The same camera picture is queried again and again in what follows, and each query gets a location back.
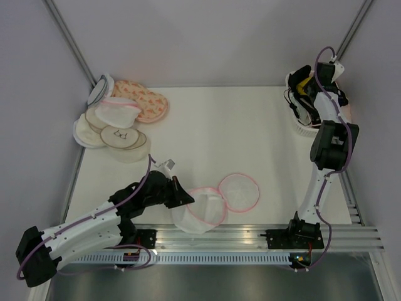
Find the yellow bra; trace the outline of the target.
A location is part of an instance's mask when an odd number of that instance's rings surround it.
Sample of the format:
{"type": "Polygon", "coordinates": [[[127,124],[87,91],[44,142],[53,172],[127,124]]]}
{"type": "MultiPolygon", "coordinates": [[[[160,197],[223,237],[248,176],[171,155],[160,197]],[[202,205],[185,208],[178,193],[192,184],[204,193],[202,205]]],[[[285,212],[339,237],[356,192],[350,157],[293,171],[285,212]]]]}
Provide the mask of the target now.
{"type": "Polygon", "coordinates": [[[308,77],[308,78],[305,78],[303,81],[301,81],[301,82],[299,82],[297,85],[296,85],[296,92],[299,94],[299,95],[304,95],[304,96],[307,96],[308,95],[308,85],[310,84],[310,81],[313,79],[313,77],[308,77]]]}

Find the white mesh laundry bag pink zipper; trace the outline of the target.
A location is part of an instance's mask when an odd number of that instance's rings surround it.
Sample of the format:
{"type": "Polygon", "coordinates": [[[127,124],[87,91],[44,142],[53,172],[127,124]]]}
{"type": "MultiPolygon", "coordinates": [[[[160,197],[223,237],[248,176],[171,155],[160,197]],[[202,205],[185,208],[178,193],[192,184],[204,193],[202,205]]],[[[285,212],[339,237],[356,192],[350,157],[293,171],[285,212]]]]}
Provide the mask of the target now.
{"type": "Polygon", "coordinates": [[[245,174],[230,174],[217,187],[189,192],[194,202],[171,210],[173,224],[185,233],[204,234],[224,222],[229,212],[246,213],[259,201],[259,186],[245,174]]]}

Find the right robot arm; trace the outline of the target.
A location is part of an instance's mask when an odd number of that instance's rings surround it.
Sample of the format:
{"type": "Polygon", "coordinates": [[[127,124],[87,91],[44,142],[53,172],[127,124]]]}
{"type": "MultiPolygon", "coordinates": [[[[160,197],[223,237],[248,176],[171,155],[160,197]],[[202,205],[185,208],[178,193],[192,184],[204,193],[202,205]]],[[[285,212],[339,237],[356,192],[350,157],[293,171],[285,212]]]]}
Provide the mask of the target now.
{"type": "Polygon", "coordinates": [[[302,106],[312,124],[320,122],[311,145],[311,180],[305,198],[279,236],[279,247],[290,250],[322,249],[320,226],[325,221],[321,210],[334,178],[343,172],[350,159],[359,134],[359,127],[349,121],[342,111],[347,104],[335,79],[343,71],[339,63],[306,65],[288,75],[286,86],[291,109],[302,106]]]}

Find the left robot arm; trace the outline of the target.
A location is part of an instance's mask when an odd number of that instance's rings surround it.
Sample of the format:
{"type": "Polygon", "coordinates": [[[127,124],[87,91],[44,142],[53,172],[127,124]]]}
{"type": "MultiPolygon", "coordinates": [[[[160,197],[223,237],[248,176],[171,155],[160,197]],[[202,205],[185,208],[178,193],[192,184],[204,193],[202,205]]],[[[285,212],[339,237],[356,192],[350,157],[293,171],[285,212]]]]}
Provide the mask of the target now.
{"type": "Polygon", "coordinates": [[[94,251],[121,246],[131,248],[137,240],[133,219],[147,207],[168,209],[194,203],[176,176],[151,171],[111,195],[90,213],[46,230],[26,229],[16,249],[16,278],[29,288],[47,282],[72,261],[94,251]]]}

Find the pink bra in basket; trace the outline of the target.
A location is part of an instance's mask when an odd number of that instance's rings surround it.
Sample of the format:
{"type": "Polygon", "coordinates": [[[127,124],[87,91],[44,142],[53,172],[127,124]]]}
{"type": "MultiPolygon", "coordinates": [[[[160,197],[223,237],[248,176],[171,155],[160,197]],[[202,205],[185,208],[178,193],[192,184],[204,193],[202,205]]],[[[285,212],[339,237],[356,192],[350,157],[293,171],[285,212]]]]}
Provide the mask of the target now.
{"type": "Polygon", "coordinates": [[[346,117],[346,119],[351,122],[352,121],[352,114],[350,109],[349,99],[346,96],[346,93],[340,88],[340,86],[336,83],[336,87],[338,89],[338,103],[340,106],[340,110],[346,117]]]}

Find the beige bag with glasses print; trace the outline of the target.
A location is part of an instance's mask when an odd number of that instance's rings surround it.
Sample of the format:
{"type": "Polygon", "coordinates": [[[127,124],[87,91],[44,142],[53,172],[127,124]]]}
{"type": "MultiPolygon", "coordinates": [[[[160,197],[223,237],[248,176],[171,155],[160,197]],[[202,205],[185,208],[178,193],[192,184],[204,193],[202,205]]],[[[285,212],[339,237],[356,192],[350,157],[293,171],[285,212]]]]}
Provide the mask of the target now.
{"type": "Polygon", "coordinates": [[[107,126],[100,132],[102,142],[112,149],[126,150],[134,149],[144,145],[147,136],[133,128],[119,129],[107,126]]]}

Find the orange patterned laundry bag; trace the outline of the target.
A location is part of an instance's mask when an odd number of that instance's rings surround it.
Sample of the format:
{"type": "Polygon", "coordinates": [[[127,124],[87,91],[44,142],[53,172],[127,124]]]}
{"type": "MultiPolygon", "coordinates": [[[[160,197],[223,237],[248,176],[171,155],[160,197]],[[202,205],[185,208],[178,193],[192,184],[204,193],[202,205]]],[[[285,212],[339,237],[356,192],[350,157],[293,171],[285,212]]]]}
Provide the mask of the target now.
{"type": "Polygon", "coordinates": [[[153,92],[140,83],[128,80],[116,81],[112,96],[135,101],[142,110],[137,121],[144,124],[163,119],[169,111],[169,102],[162,94],[153,92]]]}

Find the white mesh bag pink trim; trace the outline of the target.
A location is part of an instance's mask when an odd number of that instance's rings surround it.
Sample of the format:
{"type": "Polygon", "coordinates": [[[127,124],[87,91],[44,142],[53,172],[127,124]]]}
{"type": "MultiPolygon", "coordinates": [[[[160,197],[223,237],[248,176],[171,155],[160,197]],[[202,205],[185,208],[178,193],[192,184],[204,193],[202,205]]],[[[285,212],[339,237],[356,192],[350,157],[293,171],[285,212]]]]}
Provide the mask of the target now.
{"type": "Polygon", "coordinates": [[[127,129],[133,126],[142,112],[136,101],[122,97],[104,98],[95,109],[95,115],[102,122],[116,128],[127,129]]]}

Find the beige round bag behind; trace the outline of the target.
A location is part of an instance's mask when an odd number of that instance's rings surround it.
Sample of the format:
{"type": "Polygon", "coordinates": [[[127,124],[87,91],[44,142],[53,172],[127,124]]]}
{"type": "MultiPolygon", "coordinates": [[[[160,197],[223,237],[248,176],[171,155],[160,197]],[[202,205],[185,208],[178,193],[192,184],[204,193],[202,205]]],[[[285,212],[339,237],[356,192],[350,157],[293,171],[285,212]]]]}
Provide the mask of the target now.
{"type": "Polygon", "coordinates": [[[84,114],[85,120],[88,123],[91,130],[100,134],[101,131],[108,126],[105,122],[100,120],[95,114],[95,108],[89,108],[84,114]]]}

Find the white round laundry bag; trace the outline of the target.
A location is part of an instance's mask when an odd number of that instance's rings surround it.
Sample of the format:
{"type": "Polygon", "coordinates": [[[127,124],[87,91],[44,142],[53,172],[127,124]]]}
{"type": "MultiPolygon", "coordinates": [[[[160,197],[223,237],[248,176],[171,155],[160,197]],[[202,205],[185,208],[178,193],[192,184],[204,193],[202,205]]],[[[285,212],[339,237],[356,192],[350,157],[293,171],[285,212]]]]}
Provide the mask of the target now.
{"type": "Polygon", "coordinates": [[[73,137],[81,146],[88,149],[98,149],[106,145],[100,138],[100,134],[91,129],[86,121],[85,114],[81,114],[79,119],[73,124],[73,137]]]}

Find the white bag blue zipper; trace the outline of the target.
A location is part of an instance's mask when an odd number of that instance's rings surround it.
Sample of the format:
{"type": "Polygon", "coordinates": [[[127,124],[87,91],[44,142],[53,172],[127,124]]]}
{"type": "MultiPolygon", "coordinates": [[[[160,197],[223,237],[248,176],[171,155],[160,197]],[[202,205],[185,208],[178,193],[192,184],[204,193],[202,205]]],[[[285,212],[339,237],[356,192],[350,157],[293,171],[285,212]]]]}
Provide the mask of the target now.
{"type": "Polygon", "coordinates": [[[110,97],[113,93],[114,86],[114,79],[107,73],[103,74],[91,91],[86,101],[86,106],[88,108],[96,106],[97,103],[101,102],[104,98],[110,97]]]}

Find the white perforated plastic basket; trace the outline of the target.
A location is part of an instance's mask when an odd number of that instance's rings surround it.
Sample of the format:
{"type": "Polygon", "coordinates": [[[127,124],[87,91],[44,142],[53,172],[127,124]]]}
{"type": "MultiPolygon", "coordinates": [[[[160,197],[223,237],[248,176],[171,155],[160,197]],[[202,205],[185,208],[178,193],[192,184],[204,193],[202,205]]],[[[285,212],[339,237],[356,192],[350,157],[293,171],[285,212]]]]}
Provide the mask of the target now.
{"type": "Polygon", "coordinates": [[[284,99],[288,102],[290,113],[292,114],[293,127],[295,132],[303,137],[315,137],[319,125],[316,127],[312,124],[312,119],[308,111],[294,98],[288,80],[294,71],[289,72],[285,77],[286,90],[284,91],[284,99]]]}

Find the aluminium mounting rail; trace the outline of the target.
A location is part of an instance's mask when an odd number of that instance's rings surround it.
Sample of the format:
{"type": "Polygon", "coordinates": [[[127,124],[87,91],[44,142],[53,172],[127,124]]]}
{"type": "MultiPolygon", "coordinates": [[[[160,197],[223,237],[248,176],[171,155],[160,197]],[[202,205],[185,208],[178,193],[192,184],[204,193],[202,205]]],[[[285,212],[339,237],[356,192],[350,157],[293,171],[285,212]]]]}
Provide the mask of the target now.
{"type": "MultiPolygon", "coordinates": [[[[170,252],[192,251],[264,251],[268,243],[263,236],[267,229],[282,228],[282,224],[220,225],[203,235],[183,232],[174,225],[139,224],[139,229],[157,231],[155,249],[170,252]]],[[[384,245],[374,226],[338,224],[332,226],[332,252],[383,251],[384,245]]]]}

